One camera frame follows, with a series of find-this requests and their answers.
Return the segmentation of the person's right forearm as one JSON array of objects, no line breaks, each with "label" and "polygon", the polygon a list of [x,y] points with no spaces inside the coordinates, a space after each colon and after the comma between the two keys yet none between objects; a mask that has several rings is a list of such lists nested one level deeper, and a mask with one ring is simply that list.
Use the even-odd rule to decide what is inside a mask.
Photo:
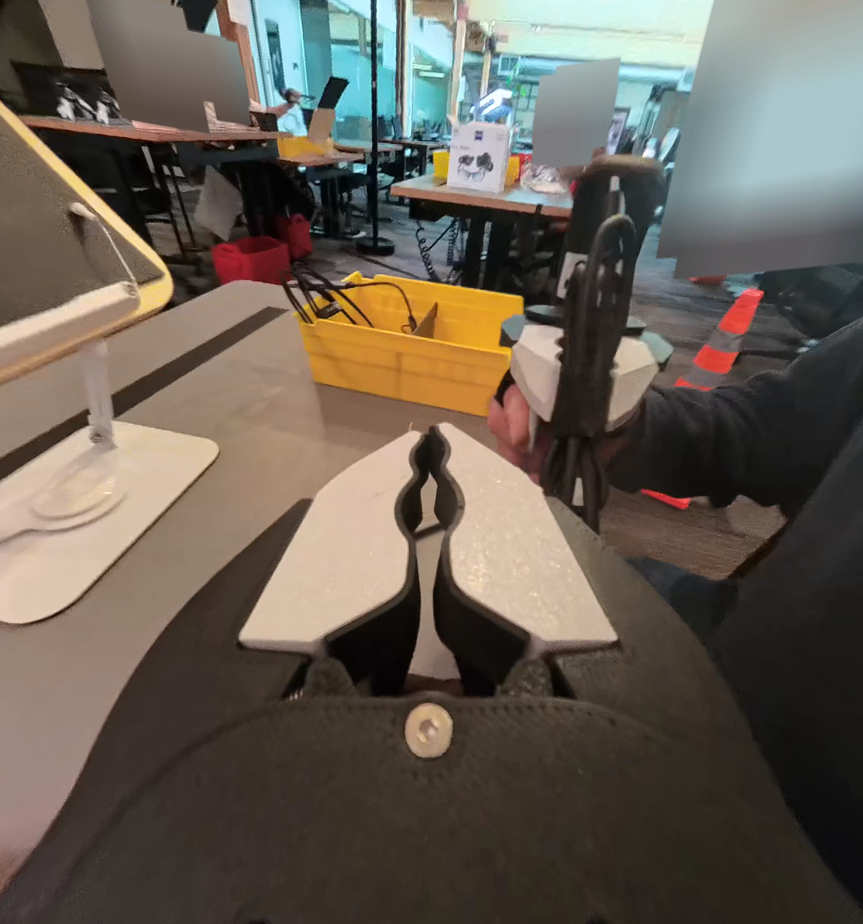
[{"label": "person's right forearm", "polygon": [[610,484],[725,506],[800,508],[863,426],[863,318],[786,368],[709,391],[654,386],[610,459]]}]

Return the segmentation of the white printed box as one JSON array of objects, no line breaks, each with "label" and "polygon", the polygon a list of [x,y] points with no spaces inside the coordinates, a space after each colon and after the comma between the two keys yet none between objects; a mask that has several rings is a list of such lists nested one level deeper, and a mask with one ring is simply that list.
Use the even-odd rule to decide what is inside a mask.
[{"label": "white printed box", "polygon": [[511,128],[491,122],[458,124],[451,130],[446,185],[450,189],[499,194],[505,189]]}]

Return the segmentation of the red plastic crates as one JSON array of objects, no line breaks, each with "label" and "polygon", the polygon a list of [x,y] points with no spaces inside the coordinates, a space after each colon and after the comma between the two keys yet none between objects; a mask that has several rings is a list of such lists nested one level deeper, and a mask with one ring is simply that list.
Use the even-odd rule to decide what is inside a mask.
[{"label": "red plastic crates", "polygon": [[290,283],[294,264],[312,254],[311,225],[293,214],[279,216],[276,227],[277,237],[243,237],[213,246],[210,257],[219,283]]}]

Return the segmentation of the wooden work table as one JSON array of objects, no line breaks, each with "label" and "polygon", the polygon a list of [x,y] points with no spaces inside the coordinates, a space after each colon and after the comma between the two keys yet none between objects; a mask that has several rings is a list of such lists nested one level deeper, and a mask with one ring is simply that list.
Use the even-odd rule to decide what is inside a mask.
[{"label": "wooden work table", "polygon": [[510,187],[500,193],[458,190],[425,176],[391,187],[416,222],[442,217],[467,222],[461,285],[488,291],[509,288],[511,256],[533,254],[533,237],[551,222],[569,219],[570,193],[550,195]]}]

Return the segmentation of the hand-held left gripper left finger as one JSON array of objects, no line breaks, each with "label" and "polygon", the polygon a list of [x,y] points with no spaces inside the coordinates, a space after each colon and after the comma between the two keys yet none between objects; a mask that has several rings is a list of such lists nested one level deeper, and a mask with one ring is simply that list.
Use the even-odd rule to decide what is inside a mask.
[{"label": "hand-held left gripper left finger", "polygon": [[402,434],[315,495],[239,631],[243,647],[321,655],[407,591],[423,517],[424,438]]}]

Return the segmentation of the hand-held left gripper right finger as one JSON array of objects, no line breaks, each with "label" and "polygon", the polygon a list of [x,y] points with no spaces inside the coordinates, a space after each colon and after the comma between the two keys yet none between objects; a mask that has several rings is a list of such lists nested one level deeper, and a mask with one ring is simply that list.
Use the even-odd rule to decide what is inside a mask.
[{"label": "hand-held left gripper right finger", "polygon": [[613,646],[618,635],[529,476],[450,423],[431,429],[444,526],[438,636],[457,659],[536,659]]}]

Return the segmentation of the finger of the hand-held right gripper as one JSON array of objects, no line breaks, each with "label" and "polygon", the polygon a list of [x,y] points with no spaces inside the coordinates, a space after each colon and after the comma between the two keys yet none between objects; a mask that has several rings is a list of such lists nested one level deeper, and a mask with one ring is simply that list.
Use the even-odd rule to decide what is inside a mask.
[{"label": "finger of the hand-held right gripper", "polygon": [[610,370],[607,433],[616,431],[639,409],[658,372],[658,363],[644,340],[623,337]]},{"label": "finger of the hand-held right gripper", "polygon": [[512,348],[510,373],[528,404],[528,447],[537,443],[541,423],[553,417],[562,367],[563,330],[525,326]]}]

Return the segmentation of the white metal stand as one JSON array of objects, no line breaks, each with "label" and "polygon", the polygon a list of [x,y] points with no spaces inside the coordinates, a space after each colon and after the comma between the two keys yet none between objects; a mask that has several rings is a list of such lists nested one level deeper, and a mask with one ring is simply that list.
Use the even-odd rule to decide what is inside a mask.
[{"label": "white metal stand", "polygon": [[80,350],[88,425],[0,478],[0,623],[76,603],[219,456],[204,437],[117,422],[104,341]]}]

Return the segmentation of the yellow plastic bin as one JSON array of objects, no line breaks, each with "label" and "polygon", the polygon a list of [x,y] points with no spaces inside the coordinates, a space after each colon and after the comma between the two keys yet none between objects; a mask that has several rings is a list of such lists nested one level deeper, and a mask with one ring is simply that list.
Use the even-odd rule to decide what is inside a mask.
[{"label": "yellow plastic bin", "polygon": [[[300,287],[296,313],[316,383],[487,415],[510,365],[502,324],[523,316],[520,296],[359,272]],[[434,340],[415,337],[434,302]]]}]

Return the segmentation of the black pole stand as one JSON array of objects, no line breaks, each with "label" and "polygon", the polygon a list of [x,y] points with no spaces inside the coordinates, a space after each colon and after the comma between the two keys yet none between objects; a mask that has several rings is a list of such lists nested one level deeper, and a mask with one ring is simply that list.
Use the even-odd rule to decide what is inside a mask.
[{"label": "black pole stand", "polygon": [[369,230],[356,241],[358,252],[372,258],[389,257],[395,252],[394,242],[379,233],[379,107],[378,107],[378,1],[370,1],[370,148],[367,171],[367,205]]}]

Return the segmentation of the person's right hand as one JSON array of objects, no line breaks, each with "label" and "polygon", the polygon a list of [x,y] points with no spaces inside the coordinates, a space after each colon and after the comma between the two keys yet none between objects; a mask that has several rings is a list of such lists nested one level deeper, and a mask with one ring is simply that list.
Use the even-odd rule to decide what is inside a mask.
[{"label": "person's right hand", "polygon": [[490,400],[488,427],[497,452],[540,484],[553,434],[547,424],[539,423],[536,436],[531,436],[531,421],[528,402],[517,385],[510,385],[501,398]]}]

